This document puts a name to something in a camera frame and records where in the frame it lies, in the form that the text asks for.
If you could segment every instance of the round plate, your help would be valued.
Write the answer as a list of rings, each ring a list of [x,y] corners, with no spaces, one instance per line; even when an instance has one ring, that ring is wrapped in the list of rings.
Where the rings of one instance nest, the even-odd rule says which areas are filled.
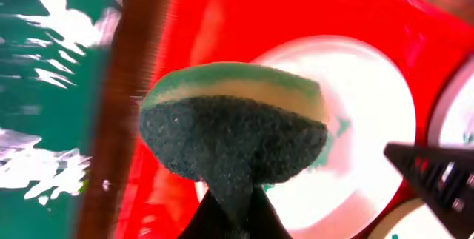
[[[474,57],[443,91],[431,119],[428,144],[474,148]]]
[[[421,200],[403,203],[388,214],[368,239],[454,239]]]
[[[407,83],[379,51],[338,36],[292,41],[255,63],[319,82],[330,110],[330,139],[318,159],[288,182],[265,187],[281,222],[295,239],[351,238],[401,183],[383,149],[389,141],[414,142]],[[202,198],[204,185],[197,191]]]

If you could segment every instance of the green surface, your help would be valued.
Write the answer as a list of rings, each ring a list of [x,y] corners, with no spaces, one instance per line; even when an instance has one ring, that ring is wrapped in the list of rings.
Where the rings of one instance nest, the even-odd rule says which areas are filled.
[[[47,10],[39,0],[0,0],[0,4],[0,37],[4,40],[0,44],[0,127],[41,136],[43,140],[37,145],[40,148],[63,151],[78,147],[82,155],[89,155],[99,79],[103,77],[107,49],[80,46],[86,53],[80,56],[54,42],[45,48],[27,46],[27,38],[52,41],[47,33],[56,38],[61,36],[54,30],[34,27],[11,15],[47,16]],[[80,10],[93,21],[110,5],[116,6],[116,3],[113,0],[67,0],[67,8]],[[59,50],[78,63],[65,61]],[[41,55],[41,60],[18,57],[35,54]],[[74,74],[57,70],[47,59],[59,61]],[[67,86],[63,89],[37,81],[35,68],[67,76],[75,86],[62,82]],[[37,198],[27,201],[23,198],[28,189],[0,188],[0,238],[71,238],[81,196],[61,193],[42,206]]]
[[[183,86],[210,86],[227,80],[269,81],[290,89],[301,90],[309,97],[318,95],[318,85],[311,80],[269,67],[243,63],[213,63],[179,70],[163,77],[145,98],[142,107],[154,105],[154,97]]]

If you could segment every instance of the brown wooden surface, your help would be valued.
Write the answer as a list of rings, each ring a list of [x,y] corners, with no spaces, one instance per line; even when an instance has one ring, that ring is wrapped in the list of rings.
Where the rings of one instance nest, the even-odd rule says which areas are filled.
[[[167,0],[124,0],[104,82],[94,140],[90,183],[79,221],[78,238],[104,239],[115,227],[116,213],[133,153],[136,103],[146,92],[161,34]],[[474,0],[425,0],[474,25]],[[112,185],[108,191],[103,180]],[[366,238],[369,227],[357,238]]]
[[[77,238],[111,238],[130,170],[138,103],[147,91],[167,0],[124,0],[102,83],[93,159]],[[106,191],[103,180],[111,185]]]

